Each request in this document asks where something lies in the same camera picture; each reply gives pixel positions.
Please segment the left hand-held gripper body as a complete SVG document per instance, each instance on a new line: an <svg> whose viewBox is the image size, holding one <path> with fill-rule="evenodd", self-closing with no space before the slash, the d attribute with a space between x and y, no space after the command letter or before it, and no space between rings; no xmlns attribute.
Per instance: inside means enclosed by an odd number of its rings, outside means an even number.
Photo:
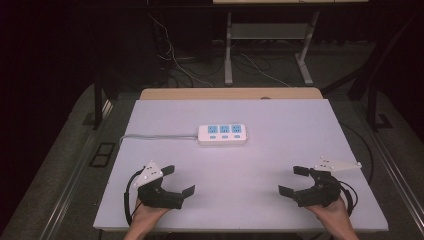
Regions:
<svg viewBox="0 0 424 240"><path fill-rule="evenodd" d="M150 161L136 177L134 188L138 199L153 208L180 209L183 204L182 193L169 192L162 187L164 177L154 161Z"/></svg>

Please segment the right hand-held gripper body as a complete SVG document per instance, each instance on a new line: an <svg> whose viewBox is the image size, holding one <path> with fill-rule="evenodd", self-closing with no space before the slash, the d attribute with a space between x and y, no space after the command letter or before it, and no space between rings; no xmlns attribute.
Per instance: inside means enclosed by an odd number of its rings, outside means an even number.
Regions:
<svg viewBox="0 0 424 240"><path fill-rule="evenodd" d="M313 205L327 207L343 193L348 201L348 207L354 208L358 203L356 191L347 183L335 178L333 173L360 169L361 167L362 164L360 162L332 160L321 157L317 163L309 168L310 175L306 176L314 180L314 185L308 189L295 191L293 200L299 207Z"/></svg>

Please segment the person's left hand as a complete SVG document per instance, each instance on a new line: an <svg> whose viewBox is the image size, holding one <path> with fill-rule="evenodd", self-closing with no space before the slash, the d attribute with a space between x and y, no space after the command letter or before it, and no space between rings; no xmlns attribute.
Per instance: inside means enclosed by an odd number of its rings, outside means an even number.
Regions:
<svg viewBox="0 0 424 240"><path fill-rule="evenodd" d="M167 208L145 206L140 200L137 200L130 229L147 234L167 212Z"/></svg>

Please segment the person's right hand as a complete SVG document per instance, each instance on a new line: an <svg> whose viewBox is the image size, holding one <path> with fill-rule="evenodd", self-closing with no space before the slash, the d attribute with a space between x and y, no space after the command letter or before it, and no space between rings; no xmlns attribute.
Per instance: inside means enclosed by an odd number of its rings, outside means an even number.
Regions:
<svg viewBox="0 0 424 240"><path fill-rule="evenodd" d="M313 205L308 206L307 210L311 211L324 228L333 234L346 230L350 225L346 206L341 197L327 207Z"/></svg>

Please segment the white table board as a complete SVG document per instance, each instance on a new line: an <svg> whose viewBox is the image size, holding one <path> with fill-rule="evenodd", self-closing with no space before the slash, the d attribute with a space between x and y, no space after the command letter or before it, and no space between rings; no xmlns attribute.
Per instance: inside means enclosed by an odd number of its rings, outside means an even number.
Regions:
<svg viewBox="0 0 424 240"><path fill-rule="evenodd" d="M198 127L244 124L242 145L203 146ZM94 226L105 231L128 227L124 208L135 197L130 177L149 161L174 165L164 189L195 186L179 210L157 225L175 232L318 231L315 217L279 194L313 184L294 174L294 166L312 167L321 157L354 162L355 157L325 100L139 100L108 180Z"/></svg>

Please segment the white power strip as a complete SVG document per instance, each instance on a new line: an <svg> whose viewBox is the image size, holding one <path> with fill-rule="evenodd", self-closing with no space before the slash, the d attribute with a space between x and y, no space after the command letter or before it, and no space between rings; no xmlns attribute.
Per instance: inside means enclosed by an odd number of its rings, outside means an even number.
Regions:
<svg viewBox="0 0 424 240"><path fill-rule="evenodd" d="M197 141L203 146L242 145L248 139L244 124L211 124L198 127Z"/></svg>

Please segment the wooden table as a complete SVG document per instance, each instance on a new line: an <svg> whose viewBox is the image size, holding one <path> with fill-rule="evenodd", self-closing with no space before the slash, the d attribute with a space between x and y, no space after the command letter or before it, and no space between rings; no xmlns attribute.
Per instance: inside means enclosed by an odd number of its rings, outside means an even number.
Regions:
<svg viewBox="0 0 424 240"><path fill-rule="evenodd" d="M319 89L295 88L159 88L145 89L141 100L322 99Z"/></svg>

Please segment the black metal stand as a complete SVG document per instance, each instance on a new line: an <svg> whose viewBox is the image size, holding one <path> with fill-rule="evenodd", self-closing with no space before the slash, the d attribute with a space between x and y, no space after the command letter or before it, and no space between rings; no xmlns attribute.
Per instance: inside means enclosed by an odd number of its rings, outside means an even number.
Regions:
<svg viewBox="0 0 424 240"><path fill-rule="evenodd" d="M103 120L103 106L118 96L118 87L108 71L100 71L94 78L94 125L97 130Z"/></svg>
<svg viewBox="0 0 424 240"><path fill-rule="evenodd" d="M367 97L367 122L375 131L389 123L377 114L377 93L394 103L407 123L424 135L424 12L391 15L368 60L357 70L321 89L326 95L352 82L348 97Z"/></svg>

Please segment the black rectangular floor frame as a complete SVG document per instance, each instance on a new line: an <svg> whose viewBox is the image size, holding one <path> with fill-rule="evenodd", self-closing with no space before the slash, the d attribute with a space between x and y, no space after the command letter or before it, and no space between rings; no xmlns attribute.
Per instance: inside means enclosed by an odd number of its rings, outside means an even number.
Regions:
<svg viewBox="0 0 424 240"><path fill-rule="evenodd" d="M93 168L105 168L108 166L116 144L114 142L101 142L89 162Z"/></svg>

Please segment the aluminium floor rail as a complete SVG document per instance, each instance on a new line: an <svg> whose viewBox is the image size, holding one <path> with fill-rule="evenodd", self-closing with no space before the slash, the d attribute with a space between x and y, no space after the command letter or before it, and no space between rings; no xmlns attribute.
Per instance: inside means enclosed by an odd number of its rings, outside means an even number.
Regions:
<svg viewBox="0 0 424 240"><path fill-rule="evenodd" d="M394 130L367 131L375 154L371 188L388 222L378 239L424 240L424 145Z"/></svg>
<svg viewBox="0 0 424 240"><path fill-rule="evenodd" d="M53 240L68 210L88 156L98 138L95 114L107 118L113 104L101 100L100 106L78 100L64 127L43 162L38 177L44 184L44 203L53 203L46 211L41 233L37 240Z"/></svg>

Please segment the grey metal stand frame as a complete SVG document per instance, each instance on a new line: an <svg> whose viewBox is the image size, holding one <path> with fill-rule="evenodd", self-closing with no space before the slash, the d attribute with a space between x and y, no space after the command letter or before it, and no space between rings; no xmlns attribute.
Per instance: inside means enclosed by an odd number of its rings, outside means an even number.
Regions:
<svg viewBox="0 0 424 240"><path fill-rule="evenodd" d="M312 86L305 58L312 42L316 24L320 16L314 11L308 23L235 23L232 13L227 14L226 47L224 58L224 84L233 85L231 48L233 40L302 40L302 49L295 54L295 61L306 86Z"/></svg>

